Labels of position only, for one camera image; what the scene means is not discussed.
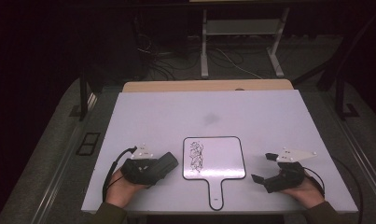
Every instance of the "human hand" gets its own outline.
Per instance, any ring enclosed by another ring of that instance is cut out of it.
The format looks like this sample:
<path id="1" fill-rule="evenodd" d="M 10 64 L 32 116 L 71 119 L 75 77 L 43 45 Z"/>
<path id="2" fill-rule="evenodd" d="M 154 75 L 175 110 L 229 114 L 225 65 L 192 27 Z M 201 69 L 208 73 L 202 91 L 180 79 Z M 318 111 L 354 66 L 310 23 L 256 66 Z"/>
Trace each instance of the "human hand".
<path id="1" fill-rule="evenodd" d="M 112 178 L 109 182 L 105 202 L 123 208 L 130 202 L 133 195 L 138 190 L 144 188 L 146 188 L 145 185 L 130 183 L 123 177 L 120 169 L 117 169 L 117 171 L 112 174 Z"/>
<path id="2" fill-rule="evenodd" d="M 283 189 L 280 192 L 292 196 L 307 209 L 325 201 L 324 196 L 322 196 L 321 192 L 315 187 L 315 184 L 307 177 L 304 177 L 303 182 L 299 186 L 292 189 Z"/>

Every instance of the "white table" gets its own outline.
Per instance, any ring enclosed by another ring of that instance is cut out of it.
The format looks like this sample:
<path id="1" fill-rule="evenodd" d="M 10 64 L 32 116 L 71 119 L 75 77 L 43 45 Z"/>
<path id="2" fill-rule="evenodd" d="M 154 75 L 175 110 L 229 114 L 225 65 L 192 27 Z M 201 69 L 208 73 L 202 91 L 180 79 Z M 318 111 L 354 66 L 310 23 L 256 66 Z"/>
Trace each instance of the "white table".
<path id="1" fill-rule="evenodd" d="M 203 82 L 189 83 L 200 86 Z M 224 206 L 219 211 L 209 206 L 207 183 L 186 180 L 182 174 L 184 139 L 205 136 L 237 136 L 243 150 L 246 177 L 223 182 Z M 298 91 L 122 92 L 91 177 L 83 211 L 98 209 L 104 178 L 119 153 L 143 143 L 156 157 L 171 151 L 180 164 L 156 186 L 135 196 L 126 208 L 131 215 L 300 211 L 302 208 L 289 196 L 267 193 L 250 176 L 277 175 L 276 162 L 267 161 L 265 153 L 278 154 L 283 147 L 316 151 L 316 158 L 301 164 L 321 175 L 327 200 L 337 211 L 357 211 Z"/>

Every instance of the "wire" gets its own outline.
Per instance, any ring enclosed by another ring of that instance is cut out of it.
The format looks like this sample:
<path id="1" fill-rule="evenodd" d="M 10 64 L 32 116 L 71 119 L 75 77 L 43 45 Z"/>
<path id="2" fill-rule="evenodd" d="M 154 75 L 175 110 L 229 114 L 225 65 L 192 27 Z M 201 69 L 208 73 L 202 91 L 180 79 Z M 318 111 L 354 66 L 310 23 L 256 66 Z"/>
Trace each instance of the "wire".
<path id="1" fill-rule="evenodd" d="M 239 61 L 239 62 L 235 62 L 234 60 L 232 60 L 235 64 L 242 64 L 242 63 L 244 63 L 244 57 L 243 57 L 243 55 L 241 55 L 240 53 L 238 53 L 237 51 L 235 51 L 235 50 L 221 50 L 222 52 L 222 56 L 224 56 L 226 53 L 232 53 L 232 54 L 235 54 L 235 55 L 237 55 L 241 60 Z"/>
<path id="2" fill-rule="evenodd" d="M 220 63 L 217 63 L 213 58 L 216 58 L 215 55 L 213 53 L 211 53 L 210 51 L 207 51 L 207 57 L 211 60 L 212 63 L 216 64 L 217 66 L 219 67 L 222 67 L 222 68 L 234 68 L 233 65 L 230 65 L 230 66 L 225 66 L 225 65 L 222 65 Z"/>
<path id="3" fill-rule="evenodd" d="M 246 72 L 246 73 L 248 73 L 248 74 L 251 74 L 251 75 L 253 75 L 253 76 L 255 76 L 255 77 L 258 77 L 258 78 L 260 78 L 260 79 L 263 79 L 262 77 L 260 77 L 260 76 L 258 76 L 257 74 L 255 74 L 255 73 L 252 73 L 252 72 L 249 72 L 249 71 L 246 71 L 245 69 L 243 69 L 243 68 L 241 68 L 241 67 L 239 67 L 237 64 L 235 64 L 234 63 L 234 61 L 232 61 L 229 57 L 228 57 L 228 55 L 226 54 L 226 53 L 224 53 L 221 49 L 216 49 L 216 50 L 218 50 L 219 52 L 221 52 L 233 65 L 234 65 L 234 67 L 236 67 L 236 68 L 238 68 L 238 69 L 240 69 L 241 71 L 243 71 L 243 72 Z"/>
<path id="4" fill-rule="evenodd" d="M 153 75 L 155 76 L 155 73 L 158 72 L 160 73 L 161 75 L 163 75 L 165 77 L 165 79 L 168 81 L 169 78 L 168 78 L 168 75 L 166 73 L 164 73 L 163 71 L 161 71 L 159 68 L 153 66 L 153 64 L 151 64 L 149 66 L 149 68 L 151 68 L 153 70 Z"/>
<path id="5" fill-rule="evenodd" d="M 109 169 L 108 174 L 106 175 L 106 178 L 105 178 L 105 181 L 104 181 L 104 184 L 103 184 L 103 202 L 105 202 L 106 191 L 108 190 L 108 183 L 111 180 L 112 174 L 115 171 L 116 166 L 118 165 L 118 161 L 120 160 L 121 157 L 124 156 L 124 154 L 126 154 L 127 152 L 131 152 L 133 154 L 136 149 L 137 149 L 137 147 L 127 148 L 122 153 L 120 153 L 120 155 L 118 156 L 118 158 L 114 162 L 112 162 L 111 168 Z"/>
<path id="6" fill-rule="evenodd" d="M 303 38 L 301 38 L 301 40 L 299 41 L 299 43 L 297 45 L 295 45 L 295 47 L 291 51 L 289 51 L 289 53 L 286 55 L 286 57 L 280 63 L 278 63 L 278 66 L 275 68 L 275 73 L 277 72 L 277 70 L 281 66 L 281 64 L 283 64 L 284 62 L 286 62 L 286 60 L 290 57 L 290 55 L 298 48 L 298 46 L 300 46 L 301 42 L 303 42 Z"/>
<path id="7" fill-rule="evenodd" d="M 176 78 L 175 78 L 175 76 L 173 75 L 173 73 L 170 72 L 170 71 L 168 71 L 168 70 L 167 70 L 166 68 L 164 68 L 164 67 L 161 67 L 161 66 L 159 66 L 159 65 L 157 65 L 157 64 L 155 64 L 155 63 L 152 63 L 152 64 L 151 64 L 151 68 L 152 68 L 152 69 L 155 69 L 155 70 L 158 71 L 159 73 L 163 74 L 163 75 L 166 77 L 167 81 L 169 80 L 169 76 L 172 78 L 172 80 L 176 80 Z"/>
<path id="8" fill-rule="evenodd" d="M 137 48 L 139 51 L 141 52 L 144 52 L 144 53 L 148 53 L 148 54 L 153 54 L 151 51 L 147 51 L 147 50 L 144 50 L 144 49 L 139 49 Z"/>
<path id="9" fill-rule="evenodd" d="M 155 81 L 156 80 L 156 73 L 155 73 L 155 71 L 149 70 L 148 73 L 149 73 L 150 77 L 152 78 L 152 80 Z"/>
<path id="10" fill-rule="evenodd" d="M 195 67 L 195 66 L 197 65 L 197 62 L 199 61 L 199 59 L 200 59 L 200 54 L 198 54 L 198 56 L 197 56 L 196 59 L 194 60 L 193 64 L 189 65 L 188 67 L 175 67 L 175 66 L 171 65 L 170 63 L 164 62 L 164 61 L 162 61 L 162 60 L 158 60 L 157 62 L 159 62 L 159 63 L 164 63 L 164 64 L 166 64 L 167 66 L 169 66 L 170 68 L 173 68 L 173 69 L 175 69 L 175 70 L 188 70 L 188 69 L 190 69 L 190 68 Z"/>
<path id="11" fill-rule="evenodd" d="M 121 176 L 121 177 L 119 177 L 118 179 L 116 179 L 114 182 L 110 183 L 106 188 L 109 189 L 113 184 L 115 184 L 116 182 L 118 182 L 118 181 L 119 181 L 120 179 L 122 179 L 123 177 L 124 177 L 124 175 Z"/>
<path id="12" fill-rule="evenodd" d="M 364 203 L 363 203 L 363 194 L 362 194 L 362 188 L 359 185 L 358 180 L 354 176 L 353 172 L 345 165 L 341 160 L 337 159 L 334 156 L 330 156 L 334 161 L 338 162 L 344 169 L 350 174 L 350 176 L 353 178 L 355 181 L 356 187 L 358 188 L 358 194 L 359 194 L 359 216 L 358 216 L 358 224 L 362 223 L 362 218 L 363 218 L 363 209 L 364 209 Z"/>
<path id="13" fill-rule="evenodd" d="M 144 38 L 146 38 L 148 44 L 147 44 L 147 47 L 145 48 L 145 50 L 148 50 L 148 49 L 150 49 L 150 47 L 152 47 L 152 40 L 150 39 L 149 36 L 147 36 L 147 35 L 138 35 L 138 36 L 143 36 Z"/>
<path id="14" fill-rule="evenodd" d="M 321 184 L 322 184 L 322 191 L 324 191 L 324 194 L 325 194 L 325 184 L 324 184 L 324 181 L 322 180 L 321 176 L 319 176 L 319 174 L 317 174 L 317 173 L 314 172 L 312 169 L 309 169 L 309 168 L 307 168 L 307 167 L 303 167 L 303 169 L 312 172 L 313 174 L 315 174 L 315 175 L 319 178 L 319 180 L 321 181 Z"/>
<path id="15" fill-rule="evenodd" d="M 217 48 L 214 48 L 214 49 L 207 48 L 207 49 L 208 49 L 207 53 L 209 52 L 209 50 L 216 50 L 216 52 L 219 51 Z M 231 50 L 228 50 L 228 51 L 223 50 L 223 52 L 230 52 L 230 53 L 236 54 L 236 55 L 238 55 L 240 57 L 241 60 L 239 62 L 235 62 L 234 60 L 232 60 L 234 62 L 234 64 L 242 64 L 244 62 L 244 57 L 240 53 L 237 53 L 237 52 L 231 51 Z M 217 56 L 215 56 L 215 54 L 213 54 L 213 57 L 216 58 L 216 59 L 218 59 L 218 60 L 220 60 L 220 61 L 226 62 L 226 63 L 230 62 L 230 60 L 224 59 L 225 58 L 224 55 L 222 55 L 222 57 L 217 57 Z"/>

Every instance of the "dark floor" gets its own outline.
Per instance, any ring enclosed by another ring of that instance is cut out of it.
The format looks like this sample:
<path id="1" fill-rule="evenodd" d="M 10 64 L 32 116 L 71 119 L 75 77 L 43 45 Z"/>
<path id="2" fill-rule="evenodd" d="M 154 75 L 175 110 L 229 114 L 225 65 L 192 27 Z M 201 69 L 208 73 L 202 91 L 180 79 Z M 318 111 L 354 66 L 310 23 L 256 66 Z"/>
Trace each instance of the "dark floor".
<path id="1" fill-rule="evenodd" d="M 191 39 L 189 55 L 175 55 L 169 53 L 168 49 L 159 49 L 158 58 L 151 64 L 152 69 L 145 80 L 201 79 L 198 60 L 200 53 L 195 37 Z M 225 39 L 217 38 L 208 42 L 209 79 L 257 78 L 252 73 L 262 78 L 276 78 L 266 53 L 266 48 L 272 43 L 269 38 L 235 36 L 227 39 L 226 43 L 228 44 L 225 44 Z M 285 78 L 293 80 L 321 64 L 334 53 L 340 43 L 339 36 L 318 36 L 315 40 L 305 37 L 283 39 L 277 55 Z M 249 73 L 237 69 L 222 52 Z M 355 89 L 347 85 L 345 103 L 354 105 L 360 117 L 341 121 L 333 110 L 333 90 L 321 92 L 315 87 L 319 78 L 320 74 L 295 88 L 300 91 L 329 153 L 352 171 L 362 188 L 362 223 L 376 223 L 375 186 L 371 184 L 370 175 L 362 171 L 354 153 L 354 149 L 360 147 L 376 171 L 376 116 Z M 0 223 L 86 223 L 91 218 L 90 214 L 81 212 L 80 207 L 119 91 L 120 87 L 104 88 L 101 94 L 97 94 L 88 116 L 79 122 L 77 117 L 70 117 L 73 107 L 79 105 L 78 80 L 71 85 L 10 196 L 0 216 Z M 100 133 L 101 136 L 90 157 L 75 155 L 84 133 Z M 348 171 L 335 163 L 359 207 L 361 202 L 358 186 Z M 358 219 L 358 214 L 346 216 Z M 163 218 L 166 217 L 149 217 L 147 222 L 168 223 Z M 205 223 L 254 223 L 254 219 L 250 218 L 239 217 L 241 222 L 236 222 L 232 217 L 221 220 L 219 217 L 206 217 L 202 220 Z M 285 223 L 305 223 L 300 214 L 284 215 L 284 219 Z M 266 223 L 281 222 L 277 219 Z"/>

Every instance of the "black cable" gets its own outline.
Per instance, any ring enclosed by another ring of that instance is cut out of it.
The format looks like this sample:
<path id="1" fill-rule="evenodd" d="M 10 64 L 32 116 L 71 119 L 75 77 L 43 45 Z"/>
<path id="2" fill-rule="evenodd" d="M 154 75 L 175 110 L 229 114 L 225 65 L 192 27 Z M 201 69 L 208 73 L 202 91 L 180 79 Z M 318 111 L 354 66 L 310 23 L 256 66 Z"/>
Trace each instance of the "black cable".
<path id="1" fill-rule="evenodd" d="M 275 68 L 275 72 L 277 72 L 278 68 L 282 64 L 284 64 L 284 62 L 286 62 L 286 60 L 290 57 L 290 55 L 300 46 L 301 42 L 303 42 L 303 37 L 301 38 L 301 40 L 299 41 L 299 43 L 297 45 L 295 45 L 295 47 L 292 50 L 289 51 L 289 53 L 286 55 L 286 57 L 283 60 L 281 60 L 281 56 L 283 56 L 283 54 L 285 54 L 286 51 L 280 54 L 280 56 L 278 57 L 280 59 L 279 60 L 280 62 L 278 64 L 278 66 Z"/>
<path id="2" fill-rule="evenodd" d="M 165 74 L 163 71 L 161 71 L 159 68 L 151 66 L 151 65 L 149 66 L 149 68 L 153 69 L 153 71 L 155 72 L 162 74 L 166 78 L 167 81 L 169 80 L 168 75 Z"/>
<path id="3" fill-rule="evenodd" d="M 156 73 L 154 70 L 149 70 L 149 76 L 152 78 L 153 81 L 156 80 Z"/>
<path id="4" fill-rule="evenodd" d="M 235 66 L 234 65 L 231 65 L 231 66 L 225 66 L 225 65 L 222 65 L 222 64 L 220 64 L 220 63 L 217 63 L 215 60 L 214 60 L 214 58 L 216 58 L 216 56 L 213 54 L 213 53 L 211 53 L 211 52 L 209 52 L 209 51 L 207 51 L 207 57 L 208 57 L 208 59 L 212 62 L 212 63 L 214 63 L 215 65 L 217 65 L 217 66 L 219 66 L 219 67 L 222 67 L 222 68 L 234 68 Z"/>
<path id="5" fill-rule="evenodd" d="M 121 176 L 121 177 L 119 177 L 118 179 L 116 179 L 114 182 L 112 182 L 112 183 L 110 183 L 107 187 L 106 187 L 106 189 L 109 189 L 112 185 L 114 185 L 116 182 L 118 182 L 120 179 L 122 179 L 124 176 Z"/>
<path id="6" fill-rule="evenodd" d="M 149 50 L 150 47 L 152 47 L 152 40 L 150 39 L 150 37 L 147 36 L 147 35 L 138 34 L 138 44 L 140 44 L 140 45 L 141 45 L 141 44 L 145 44 L 145 42 L 142 43 L 140 37 L 144 37 L 145 40 L 146 40 L 146 42 L 147 42 L 147 44 L 146 44 L 146 47 L 145 47 L 145 48 L 142 48 L 143 46 L 139 46 L 138 48 L 139 48 L 139 49 L 143 49 L 143 50 Z"/>
<path id="7" fill-rule="evenodd" d="M 168 75 L 170 75 L 170 77 L 173 77 L 174 69 L 172 67 L 159 65 L 159 64 L 157 64 L 157 62 L 159 62 L 159 61 L 154 61 L 152 63 L 152 65 L 155 66 L 155 67 L 157 67 L 157 68 L 159 68 L 159 69 L 162 69 L 162 71 L 164 71 L 165 73 L 167 73 Z"/>
<path id="8" fill-rule="evenodd" d="M 350 174 L 350 176 L 353 178 L 355 181 L 356 187 L 358 188 L 358 194 L 359 194 L 359 216 L 358 216 L 358 224 L 362 223 L 362 218 L 363 218 L 363 208 L 364 208 L 364 203 L 363 203 L 363 194 L 362 194 L 362 188 L 359 185 L 358 180 L 354 176 L 353 172 L 345 165 L 341 160 L 337 159 L 336 157 L 330 156 L 334 161 L 338 162 L 344 169 Z"/>
<path id="9" fill-rule="evenodd" d="M 188 67 L 183 67 L 183 68 L 175 67 L 175 66 L 171 65 L 170 63 L 164 62 L 164 61 L 162 61 L 162 60 L 157 60 L 157 62 L 159 62 L 159 63 L 164 63 L 164 64 L 166 64 L 167 66 L 169 66 L 170 68 L 173 68 L 173 69 L 175 69 L 175 70 L 188 70 L 188 69 L 193 68 L 194 66 L 196 66 L 196 65 L 197 65 L 197 62 L 199 61 L 199 59 L 200 59 L 200 54 L 198 54 L 198 56 L 196 57 L 196 59 L 194 60 L 194 63 L 193 63 L 192 65 L 189 65 Z"/>
<path id="10" fill-rule="evenodd" d="M 105 178 L 105 181 L 104 181 L 104 184 L 103 184 L 103 202 L 105 202 L 106 191 L 108 190 L 108 184 L 109 184 L 109 181 L 112 178 L 112 174 L 114 173 L 116 166 L 118 165 L 118 161 L 120 160 L 120 158 L 122 156 L 124 156 L 124 154 L 126 154 L 127 152 L 131 152 L 133 154 L 136 149 L 137 149 L 137 147 L 127 148 L 122 153 L 120 153 L 120 155 L 118 156 L 118 158 L 114 162 L 112 162 L 111 168 L 109 169 L 108 174 L 106 175 L 106 178 Z"/>
<path id="11" fill-rule="evenodd" d="M 321 181 L 321 184 L 322 184 L 321 188 L 322 188 L 322 191 L 323 191 L 323 194 L 324 194 L 323 196 L 325 196 L 325 183 L 322 180 L 321 176 L 319 174 L 317 174 L 315 171 L 313 171 L 312 169 L 309 169 L 307 167 L 303 167 L 303 169 L 312 172 L 313 174 L 315 174 L 319 178 L 319 180 Z"/>
<path id="12" fill-rule="evenodd" d="M 168 77 L 171 77 L 173 80 L 176 80 L 175 76 L 173 75 L 172 72 L 170 72 L 169 70 L 167 70 L 166 68 L 160 66 L 160 65 L 157 65 L 155 63 L 152 64 L 153 68 L 156 69 L 157 71 L 159 72 L 162 72 L 163 74 L 165 74 L 165 76 L 167 76 L 167 80 L 168 80 Z"/>
<path id="13" fill-rule="evenodd" d="M 166 65 L 159 65 L 157 63 L 160 63 L 161 61 L 156 61 L 156 63 L 154 63 L 157 67 L 161 67 L 163 68 L 164 70 L 166 70 L 167 68 L 170 68 L 172 69 L 172 72 L 171 73 L 174 73 L 175 69 L 173 68 L 172 65 L 168 64 L 168 63 L 165 63 Z"/>

